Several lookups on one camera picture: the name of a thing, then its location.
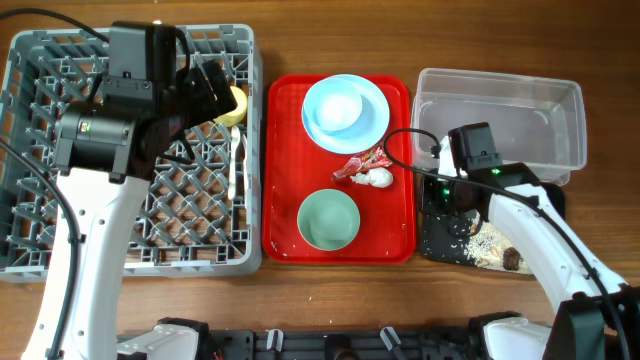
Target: dish rack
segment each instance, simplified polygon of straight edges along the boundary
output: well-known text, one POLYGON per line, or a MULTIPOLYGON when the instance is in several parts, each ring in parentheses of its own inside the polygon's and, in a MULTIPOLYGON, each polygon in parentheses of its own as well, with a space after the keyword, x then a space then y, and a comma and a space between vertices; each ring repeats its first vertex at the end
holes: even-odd
MULTIPOLYGON (((125 276, 227 276, 258 269, 261 183, 262 59, 246 25, 178 26, 193 66, 217 60, 249 98, 249 190, 227 200, 231 137, 208 122, 187 135, 191 165, 158 159, 154 180, 129 242, 125 276)), ((108 29, 97 29, 108 34, 108 29)), ((180 68, 185 54, 177 47, 180 68)), ((45 173, 51 170, 54 128, 71 101, 85 99, 96 74, 108 68, 109 45, 82 30, 38 30, 11 43, 2 92, 0 136, 45 173)), ((96 101, 101 101, 98 91, 96 101)), ((185 157, 182 144, 167 154, 185 157)), ((242 151, 236 158, 242 184, 242 151)), ((50 180, 57 174, 51 172, 50 180)), ((55 235, 57 204, 43 184, 11 158, 0 158, 0 280, 43 281, 55 235)))

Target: candy wrapper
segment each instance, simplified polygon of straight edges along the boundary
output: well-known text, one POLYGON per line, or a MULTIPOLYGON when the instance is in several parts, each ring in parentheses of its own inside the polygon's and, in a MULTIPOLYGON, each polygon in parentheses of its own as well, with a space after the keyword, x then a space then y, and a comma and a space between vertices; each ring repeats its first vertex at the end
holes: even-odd
POLYGON ((366 172, 369 169, 389 167, 389 165, 391 165, 391 160, 384 153, 382 145, 377 144, 367 151, 352 156, 341 170, 331 175, 331 179, 338 182, 348 179, 351 175, 366 172))

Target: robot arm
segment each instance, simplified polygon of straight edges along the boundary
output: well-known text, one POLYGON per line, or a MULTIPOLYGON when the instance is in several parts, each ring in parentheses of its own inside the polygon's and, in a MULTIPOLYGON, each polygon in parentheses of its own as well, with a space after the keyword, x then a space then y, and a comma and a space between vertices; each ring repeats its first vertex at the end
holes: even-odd
POLYGON ((236 107, 216 61, 176 71, 181 34, 167 25, 114 23, 103 104, 91 98, 72 103, 56 125, 57 184, 78 219, 83 241, 73 257, 69 229, 58 211, 45 294, 23 360, 113 360, 136 352, 155 360, 195 359, 198 351, 209 352, 208 326, 176 319, 116 349, 115 315, 129 239, 156 159, 187 161, 164 152, 174 140, 191 151, 186 130, 236 107), (72 261, 78 272, 57 352, 50 347, 68 297, 72 261))
MULTIPOLYGON (((513 313, 472 320, 470 324, 475 321, 475 325, 470 327, 481 333, 479 341, 486 358, 604 359, 605 353, 619 354, 620 347, 605 351, 604 326, 605 323, 612 326, 614 321, 610 310, 603 305, 606 302, 603 294, 576 252, 586 259, 594 269, 591 274, 595 273, 611 294, 607 296, 613 306, 618 307, 614 311, 623 319, 624 332, 632 338, 638 337, 637 289, 631 289, 580 241, 558 215, 546 190, 526 165, 502 164, 487 123, 450 131, 439 148, 438 171, 449 177, 449 180, 438 180, 439 186, 446 189, 443 193, 451 194, 441 200, 445 211, 477 210, 483 220, 509 238, 529 264, 556 312, 553 329, 529 323, 513 313), (455 176, 487 186, 456 181, 455 176), (534 211, 525 202, 535 204, 541 212, 534 211), (577 251, 549 221, 566 234, 577 251)), ((630 348, 632 354, 637 354, 637 344, 630 348)))
MULTIPOLYGON (((620 291, 620 285, 626 284, 620 275, 600 262, 567 226, 551 205, 544 188, 523 184, 505 190, 524 197, 537 197, 539 207, 571 237, 580 252, 597 270, 609 293, 620 291)), ((527 261, 547 293, 554 312, 557 312, 562 301, 571 300, 576 293, 600 295, 584 266, 560 234, 521 202, 503 195, 493 195, 489 203, 489 222, 511 241, 527 261)))

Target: bowl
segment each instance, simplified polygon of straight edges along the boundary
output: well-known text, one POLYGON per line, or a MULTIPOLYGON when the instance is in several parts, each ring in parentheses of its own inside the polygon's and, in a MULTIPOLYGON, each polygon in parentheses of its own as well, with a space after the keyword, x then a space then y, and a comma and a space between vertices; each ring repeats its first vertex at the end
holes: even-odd
POLYGON ((315 83, 302 104, 307 117, 326 133, 353 125, 362 112, 362 96, 350 81, 326 78, 315 83))
POLYGON ((342 191, 324 189, 309 195, 298 210, 298 230, 316 249, 335 251, 349 245, 360 229, 360 211, 342 191))
POLYGON ((356 154, 370 149, 380 141, 389 127, 389 103, 385 95, 376 84, 360 76, 342 74, 328 79, 346 81, 356 87, 362 101, 360 116, 348 128, 329 133, 321 129, 302 109, 302 126, 305 132, 318 146, 336 154, 356 154))

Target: wooden table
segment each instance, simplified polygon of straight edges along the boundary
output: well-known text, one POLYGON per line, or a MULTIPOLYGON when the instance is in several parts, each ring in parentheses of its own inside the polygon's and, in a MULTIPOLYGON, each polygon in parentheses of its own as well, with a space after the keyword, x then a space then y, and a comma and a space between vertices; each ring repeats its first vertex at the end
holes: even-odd
MULTIPOLYGON (((582 87, 588 165, 564 187, 568 223, 631 284, 640 283, 640 7, 621 1, 209 1, 5 0, 55 10, 95 27, 113 20, 246 23, 264 58, 265 84, 292 73, 393 74, 412 94, 426 67, 570 79, 582 87)), ((68 28, 22 16, 2 22, 0 58, 27 29, 68 28)), ((0 357, 17 358, 31 335, 43 285, 0 284, 0 357)), ((165 316, 212 328, 377 329, 463 324, 515 310, 551 323, 540 285, 520 275, 432 263, 311 267, 264 259, 253 276, 125 279, 118 332, 165 316)))

